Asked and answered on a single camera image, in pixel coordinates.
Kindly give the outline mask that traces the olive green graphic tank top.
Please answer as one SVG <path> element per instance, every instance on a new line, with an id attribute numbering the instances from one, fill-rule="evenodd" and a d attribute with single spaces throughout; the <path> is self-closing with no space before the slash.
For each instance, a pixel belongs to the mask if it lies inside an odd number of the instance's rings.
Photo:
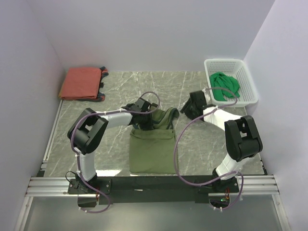
<path id="1" fill-rule="evenodd" d="M 129 171 L 132 174 L 174 174 L 177 153 L 174 152 L 176 132 L 173 120 L 177 108 L 158 109 L 152 113 L 154 129 L 142 130 L 134 125 L 129 138 Z"/>

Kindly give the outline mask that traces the bright green tank top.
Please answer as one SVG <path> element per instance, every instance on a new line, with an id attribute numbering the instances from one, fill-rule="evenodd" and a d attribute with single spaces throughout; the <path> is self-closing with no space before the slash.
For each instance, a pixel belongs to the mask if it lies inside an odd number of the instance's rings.
<path id="1" fill-rule="evenodd" d="M 209 77 L 213 96 L 216 101 L 226 102 L 226 98 L 239 98 L 240 85 L 238 80 L 222 72 L 216 72 Z"/>

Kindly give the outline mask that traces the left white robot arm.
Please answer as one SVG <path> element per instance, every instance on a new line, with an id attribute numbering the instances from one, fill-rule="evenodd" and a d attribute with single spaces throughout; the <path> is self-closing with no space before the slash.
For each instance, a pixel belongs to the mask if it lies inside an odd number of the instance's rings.
<path id="1" fill-rule="evenodd" d="M 84 193 L 96 189 L 97 173 L 94 152 L 98 148 L 107 129 L 136 125 L 143 130 L 154 129 L 152 113 L 159 105 L 140 97 L 135 103 L 118 110 L 96 112 L 85 109 L 68 131 L 68 138 L 77 159 L 77 176 L 81 179 L 79 188 Z"/>

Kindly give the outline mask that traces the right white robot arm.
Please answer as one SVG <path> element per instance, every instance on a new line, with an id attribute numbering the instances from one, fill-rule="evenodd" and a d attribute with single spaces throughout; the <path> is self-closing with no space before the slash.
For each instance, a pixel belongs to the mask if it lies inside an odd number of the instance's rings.
<path id="1" fill-rule="evenodd" d="M 263 144 L 254 119 L 235 115 L 221 107 L 208 104 L 204 91 L 194 91 L 180 111 L 192 121 L 200 119 L 215 125 L 225 132 L 227 154 L 221 164 L 213 170 L 213 179 L 207 183 L 194 183 L 217 192 L 224 191 L 232 183 L 243 165 L 263 149 Z"/>

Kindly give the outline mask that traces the folded red tank top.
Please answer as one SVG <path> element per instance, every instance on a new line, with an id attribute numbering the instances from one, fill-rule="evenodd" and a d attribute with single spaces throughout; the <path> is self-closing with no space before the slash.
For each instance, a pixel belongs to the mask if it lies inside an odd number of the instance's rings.
<path id="1" fill-rule="evenodd" d="M 102 102 L 105 100 L 105 94 L 100 92 L 104 87 L 102 79 L 108 75 L 104 66 L 70 68 L 58 97 L 62 100 Z"/>

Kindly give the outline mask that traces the white plastic basket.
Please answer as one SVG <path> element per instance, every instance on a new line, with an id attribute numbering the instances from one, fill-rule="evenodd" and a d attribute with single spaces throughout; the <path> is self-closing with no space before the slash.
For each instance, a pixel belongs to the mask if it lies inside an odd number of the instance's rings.
<path id="1" fill-rule="evenodd" d="M 209 94 L 212 103 L 218 106 L 225 105 L 226 107 L 245 107 L 250 104 L 255 104 L 258 101 L 257 90 L 253 83 L 245 63 L 239 59 L 206 59 L 204 61 L 205 74 L 210 88 Z M 213 94 L 214 86 L 211 83 L 210 76 L 216 72 L 222 72 L 227 76 L 235 78 L 239 83 L 239 97 L 235 98 L 224 97 L 225 101 L 217 101 Z"/>

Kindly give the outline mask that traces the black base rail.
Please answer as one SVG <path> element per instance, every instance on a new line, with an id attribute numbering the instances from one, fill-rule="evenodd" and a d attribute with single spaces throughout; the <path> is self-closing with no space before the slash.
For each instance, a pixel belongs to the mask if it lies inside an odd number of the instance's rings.
<path id="1" fill-rule="evenodd" d="M 95 177 L 86 186 L 79 177 L 69 182 L 67 193 L 78 195 L 82 207 L 114 203 L 195 202 L 207 204 L 211 193 L 237 193 L 236 179 L 218 180 L 206 186 L 198 184 L 213 176 L 188 176 L 188 185 L 177 176 Z"/>

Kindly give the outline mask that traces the aluminium frame rail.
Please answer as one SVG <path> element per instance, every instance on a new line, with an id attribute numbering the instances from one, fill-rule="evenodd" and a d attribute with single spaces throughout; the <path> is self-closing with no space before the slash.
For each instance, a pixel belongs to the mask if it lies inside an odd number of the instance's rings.
<path id="1" fill-rule="evenodd" d="M 223 195 L 224 191 L 213 191 L 207 186 L 193 186 L 183 182 L 177 176 L 107 176 L 102 173 L 98 177 L 103 181 L 101 191 L 108 196 L 116 190 L 145 192 L 148 190 L 200 190 L 206 194 Z M 96 191 L 85 192 L 74 188 L 64 177 L 32 177 L 27 187 L 26 197 L 95 197 Z M 230 194 L 266 195 L 278 194 L 279 189 L 273 175 L 244 175 L 236 176 L 229 187 Z"/>

